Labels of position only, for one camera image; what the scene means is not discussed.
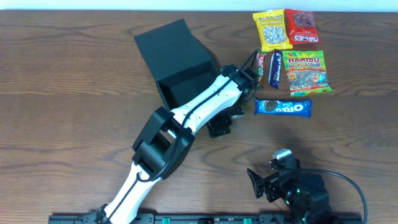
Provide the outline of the black gift box with lid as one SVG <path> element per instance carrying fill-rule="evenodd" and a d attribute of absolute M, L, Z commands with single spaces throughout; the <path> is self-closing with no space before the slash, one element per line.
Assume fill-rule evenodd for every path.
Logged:
<path fill-rule="evenodd" d="M 184 19 L 134 37 L 167 110 L 188 103 L 219 75 L 214 53 L 190 31 Z"/>

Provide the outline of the green red Milo bar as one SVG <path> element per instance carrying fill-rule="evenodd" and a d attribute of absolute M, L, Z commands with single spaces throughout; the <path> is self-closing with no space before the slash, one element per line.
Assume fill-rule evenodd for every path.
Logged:
<path fill-rule="evenodd" d="M 258 51 L 255 59 L 255 71 L 258 74 L 257 87 L 262 88 L 264 86 L 264 61 L 266 59 L 266 53 Z"/>

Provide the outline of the blue Oreo cookie pack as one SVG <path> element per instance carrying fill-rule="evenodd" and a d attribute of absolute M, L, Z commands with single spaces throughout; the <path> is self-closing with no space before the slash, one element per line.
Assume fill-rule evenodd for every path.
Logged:
<path fill-rule="evenodd" d="M 254 114 L 275 114 L 310 118 L 312 101 L 254 100 Z"/>

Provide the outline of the Haribo gummy worms bag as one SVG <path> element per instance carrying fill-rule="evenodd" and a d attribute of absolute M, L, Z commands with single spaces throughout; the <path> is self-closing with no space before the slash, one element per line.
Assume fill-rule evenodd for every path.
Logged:
<path fill-rule="evenodd" d="M 328 84 L 322 50 L 284 51 L 282 58 L 291 96 L 317 95 L 333 91 Z"/>

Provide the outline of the yellow pistachio snack bag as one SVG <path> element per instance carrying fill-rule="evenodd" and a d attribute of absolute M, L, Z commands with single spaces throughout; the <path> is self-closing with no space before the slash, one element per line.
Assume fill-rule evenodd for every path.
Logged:
<path fill-rule="evenodd" d="M 261 41 L 261 51 L 292 49 L 287 37 L 283 9 L 257 12 L 252 15 Z"/>

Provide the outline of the red Hacks candy bag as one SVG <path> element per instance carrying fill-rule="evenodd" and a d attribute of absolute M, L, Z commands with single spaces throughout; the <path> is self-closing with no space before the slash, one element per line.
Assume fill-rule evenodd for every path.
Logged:
<path fill-rule="evenodd" d="M 319 43 L 319 36 L 312 11 L 286 9 L 289 41 L 292 45 Z"/>

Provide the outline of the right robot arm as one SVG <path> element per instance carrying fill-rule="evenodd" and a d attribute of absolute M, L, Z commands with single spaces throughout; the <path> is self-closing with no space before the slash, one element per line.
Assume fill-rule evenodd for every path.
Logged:
<path fill-rule="evenodd" d="M 261 177 L 253 170 L 247 173 L 256 198 L 266 196 L 268 202 L 281 199 L 299 223 L 336 223 L 332 214 L 330 197 L 321 175 L 305 172 L 298 159 L 273 159 L 275 173 Z"/>

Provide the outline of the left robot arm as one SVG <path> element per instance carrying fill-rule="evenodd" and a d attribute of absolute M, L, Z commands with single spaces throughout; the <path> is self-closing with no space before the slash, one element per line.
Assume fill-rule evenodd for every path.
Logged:
<path fill-rule="evenodd" d="M 131 223 L 153 186 L 183 162 L 197 131 L 242 101 L 257 83 L 253 69 L 225 65 L 215 81 L 188 103 L 171 111 L 155 110 L 132 145 L 134 155 L 125 183 L 114 200 L 96 212 L 95 223 Z"/>

